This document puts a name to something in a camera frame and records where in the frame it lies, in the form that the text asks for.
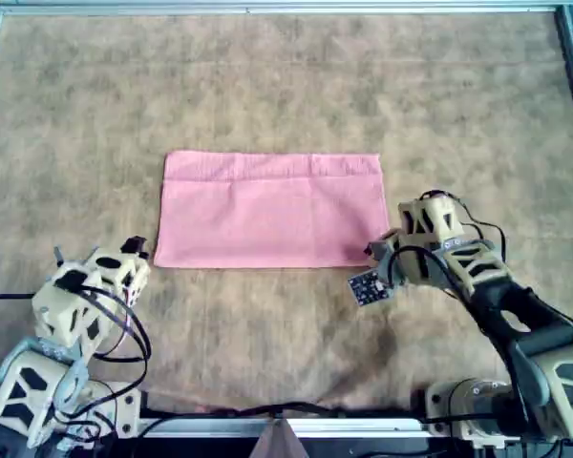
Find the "brown cloth surface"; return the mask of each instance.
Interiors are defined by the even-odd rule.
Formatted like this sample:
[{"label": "brown cloth surface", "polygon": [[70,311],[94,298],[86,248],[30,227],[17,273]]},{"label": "brown cloth surface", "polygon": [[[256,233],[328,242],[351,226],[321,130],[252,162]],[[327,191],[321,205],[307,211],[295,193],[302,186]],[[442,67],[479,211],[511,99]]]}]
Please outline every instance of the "brown cloth surface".
[{"label": "brown cloth surface", "polygon": [[[427,189],[462,196],[573,316],[573,102],[550,14],[7,17],[0,292],[36,290],[56,244],[154,245],[183,148],[379,153],[393,224]],[[358,309],[355,271],[154,269],[136,310],[152,406],[408,406],[433,381],[504,376],[457,302],[410,287]],[[28,303],[0,302],[0,362],[31,332]]]}]

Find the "pink towel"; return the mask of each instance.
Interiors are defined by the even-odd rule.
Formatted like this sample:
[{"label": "pink towel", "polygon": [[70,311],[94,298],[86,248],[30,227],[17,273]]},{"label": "pink towel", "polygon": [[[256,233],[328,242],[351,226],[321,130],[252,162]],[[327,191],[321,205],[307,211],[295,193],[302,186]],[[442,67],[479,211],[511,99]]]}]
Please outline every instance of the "pink towel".
[{"label": "pink towel", "polygon": [[364,265],[367,243],[387,230],[378,156],[175,151],[155,265]]}]

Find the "black cable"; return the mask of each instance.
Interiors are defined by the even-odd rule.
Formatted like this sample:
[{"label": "black cable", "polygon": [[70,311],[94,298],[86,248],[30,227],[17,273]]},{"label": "black cable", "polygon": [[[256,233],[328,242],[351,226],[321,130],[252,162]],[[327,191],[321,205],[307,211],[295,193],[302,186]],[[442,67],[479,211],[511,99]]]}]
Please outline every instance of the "black cable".
[{"label": "black cable", "polygon": [[455,296],[454,294],[452,294],[450,291],[448,291],[446,289],[442,289],[441,292],[444,293],[446,296],[451,297],[452,299],[456,299],[457,301],[460,301],[460,299],[457,296]]},{"label": "black cable", "polygon": [[0,294],[0,301],[11,301],[11,300],[18,300],[18,299],[31,299],[34,297],[36,293],[5,293]]},{"label": "black cable", "polygon": [[[131,316],[132,321],[137,326],[138,331],[140,332],[142,337],[139,337],[138,334],[136,334],[132,329],[130,329],[130,327],[127,326],[123,320],[121,320],[113,312],[108,310],[104,305],[102,305],[99,301],[97,301],[94,296],[85,294],[83,291],[90,291],[92,293],[97,293],[97,294],[109,297],[111,299],[114,299],[119,305],[121,305],[124,308],[125,312]],[[138,344],[138,347],[140,349],[140,353],[142,354],[142,358],[122,358],[122,359],[116,359],[116,360],[118,360],[118,361],[123,360],[123,361],[131,362],[131,363],[143,362],[144,367],[143,367],[143,370],[142,370],[142,373],[140,374],[140,376],[137,379],[135,379],[133,382],[131,382],[130,384],[125,386],[124,388],[119,389],[119,390],[111,393],[108,396],[103,396],[99,399],[96,399],[95,401],[87,404],[86,406],[84,406],[83,408],[81,408],[80,410],[78,410],[77,412],[75,412],[73,414],[62,412],[62,414],[64,414],[68,418],[79,417],[80,415],[89,412],[92,408],[100,406],[101,404],[104,404],[106,402],[113,401],[116,398],[118,398],[119,396],[122,396],[123,394],[127,393],[128,391],[139,386],[142,383],[142,381],[144,380],[144,378],[146,377],[146,373],[148,370],[148,361],[149,361],[149,358],[151,357],[151,344],[149,342],[148,335],[146,334],[146,331],[144,330],[144,328],[143,328],[142,324],[140,323],[136,314],[131,309],[129,309],[118,296],[112,295],[111,293],[108,293],[102,289],[95,288],[92,286],[84,286],[83,288],[81,288],[80,291],[75,292],[75,294],[77,294],[78,296],[83,298],[85,301],[87,301],[89,304],[91,304],[95,308],[97,308],[109,320],[111,320],[113,323],[115,323],[119,327],[121,327],[121,329],[126,329],[125,332],[132,339],[134,339],[134,341]]]},{"label": "black cable", "polygon": [[[129,307],[129,296],[125,295],[125,305],[127,305]],[[123,339],[125,338],[125,329],[121,329],[121,334],[118,336],[117,341],[115,342],[115,344],[107,351],[101,352],[101,353],[94,353],[94,358],[96,358],[97,360],[100,361],[104,361],[104,362],[111,362],[114,360],[114,358],[108,358],[108,356],[113,353],[115,350],[117,350],[117,348],[121,345],[121,343],[123,342]]]},{"label": "black cable", "polygon": [[418,198],[418,200],[422,200],[424,198],[433,198],[435,196],[446,196],[447,198],[451,198],[456,203],[458,203],[458,205],[462,207],[462,209],[465,211],[465,213],[472,222],[476,222],[481,226],[488,226],[497,229],[500,235],[500,256],[503,259],[503,262],[507,262],[507,237],[505,237],[505,233],[500,228],[500,226],[497,226],[492,222],[480,221],[479,219],[475,219],[471,214],[471,210],[469,210],[469,207],[465,204],[465,202],[463,202],[460,198],[458,198],[454,194],[449,193],[447,191],[442,191],[441,189],[433,189],[431,191],[422,193],[422,195],[420,196],[420,198]]},{"label": "black cable", "polygon": [[484,240],[484,233],[481,231],[481,229],[479,228],[479,226],[473,222],[462,222],[460,223],[463,226],[466,227],[473,227],[474,229],[476,229],[477,232],[477,237],[481,240]]},{"label": "black cable", "polygon": [[539,458],[550,458],[550,456],[554,456],[554,452],[557,449],[561,449],[557,458],[560,458],[562,456],[562,441],[556,441],[554,443],[554,445],[552,446],[551,449],[549,449],[547,452],[545,452],[542,456],[540,456]]},{"label": "black cable", "polygon": [[413,452],[398,452],[398,451],[368,451],[362,455],[357,455],[356,458],[431,458],[448,453],[448,450],[437,451],[413,451]]},{"label": "black cable", "polygon": [[433,260],[435,262],[435,264],[437,264],[437,266],[439,267],[441,272],[444,274],[444,276],[445,276],[446,280],[448,281],[448,283],[450,284],[450,286],[452,286],[452,289],[454,290],[454,293],[456,294],[457,298],[463,304],[465,304],[465,305],[469,304],[469,301],[462,294],[461,288],[456,283],[454,276],[450,273],[448,268],[443,264],[443,262],[441,262],[441,260],[437,257],[437,255],[435,255],[430,250],[423,248],[422,246],[406,245],[406,246],[402,246],[401,248],[399,248],[398,250],[395,250],[393,252],[391,257],[389,258],[389,263],[387,266],[387,279],[389,281],[389,288],[391,288],[391,289],[394,288],[394,282],[393,282],[393,266],[394,266],[394,263],[396,262],[397,258],[402,253],[407,253],[407,252],[411,252],[411,251],[413,251],[415,253],[421,253],[423,256]]},{"label": "black cable", "polygon": [[[82,291],[88,291],[88,292],[92,293],[92,295],[90,295],[90,296],[82,295],[81,296],[80,292],[82,292]],[[127,304],[123,301],[122,298],[120,298],[119,296],[117,296],[113,293],[110,293],[110,292],[105,291],[105,290],[100,289],[100,288],[96,288],[94,286],[81,286],[78,289],[78,291],[75,292],[75,294],[78,294],[78,296],[81,296],[83,299],[86,299],[86,300],[87,300],[87,298],[92,298],[94,300],[95,297],[93,296],[93,294],[96,294],[96,295],[99,294],[101,296],[104,296],[106,298],[111,299],[112,301],[115,301],[123,309],[125,314],[128,315],[130,317],[130,319],[136,325],[136,328],[138,329],[138,333],[144,342],[144,347],[146,349],[146,359],[148,360],[151,358],[152,349],[151,349],[151,341],[149,340],[149,336],[146,333],[146,330],[144,329],[144,326],[140,322],[140,319],[138,318],[136,313],[134,313],[134,311],[130,307],[127,306]],[[130,326],[128,326],[127,323],[125,323],[124,321],[119,319],[114,313],[112,313],[110,310],[106,309],[106,307],[103,307],[101,304],[99,304],[99,305],[108,314],[110,314],[110,316],[107,315],[107,317],[113,323],[116,323],[122,330],[125,331],[126,334],[128,334],[130,337],[132,337],[134,339],[134,336],[131,333]],[[104,362],[109,362],[109,363],[138,363],[138,362],[142,361],[141,358],[111,358],[108,356],[101,356],[101,357],[98,357],[98,359],[101,361],[104,361]]]},{"label": "black cable", "polygon": [[93,442],[97,441],[100,437],[100,432],[102,430],[102,427],[97,422],[94,422],[92,420],[74,420],[74,421],[64,422],[63,420],[60,420],[59,418],[57,418],[56,415],[54,418],[60,425],[63,425],[64,427],[96,427],[97,428],[97,431],[91,437],[81,437],[81,436],[77,436],[76,434],[71,434],[69,432],[59,431],[56,434],[58,434],[60,437],[72,439],[73,441],[77,441],[77,442],[80,442],[83,444],[93,443]]}]

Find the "circuit board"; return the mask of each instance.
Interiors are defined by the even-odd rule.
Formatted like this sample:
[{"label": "circuit board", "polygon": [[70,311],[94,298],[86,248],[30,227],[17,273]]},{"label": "circuit board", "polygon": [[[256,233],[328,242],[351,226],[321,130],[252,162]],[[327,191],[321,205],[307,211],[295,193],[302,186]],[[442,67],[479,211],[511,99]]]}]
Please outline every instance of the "circuit board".
[{"label": "circuit board", "polygon": [[390,299],[393,291],[378,279],[375,269],[368,270],[348,280],[350,290],[360,306]]}]

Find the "metal frame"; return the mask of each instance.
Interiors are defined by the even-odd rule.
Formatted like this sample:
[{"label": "metal frame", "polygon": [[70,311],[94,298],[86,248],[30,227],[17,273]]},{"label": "metal frame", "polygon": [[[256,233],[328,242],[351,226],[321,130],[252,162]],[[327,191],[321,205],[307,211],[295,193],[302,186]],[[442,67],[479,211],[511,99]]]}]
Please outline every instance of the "metal frame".
[{"label": "metal frame", "polygon": [[[156,419],[141,419],[144,430]],[[148,438],[243,438],[259,437],[272,420],[267,418],[175,419],[151,429]],[[415,419],[391,418],[293,418],[288,419],[299,438],[431,438]]]},{"label": "metal frame", "polygon": [[[573,90],[573,0],[0,0],[0,26],[6,14],[17,15],[175,15],[175,14],[428,14],[460,12],[553,11]],[[141,420],[145,428],[153,419]],[[428,438],[415,419],[290,419],[301,438]],[[148,437],[259,437],[266,419],[179,419],[166,422]]]}]

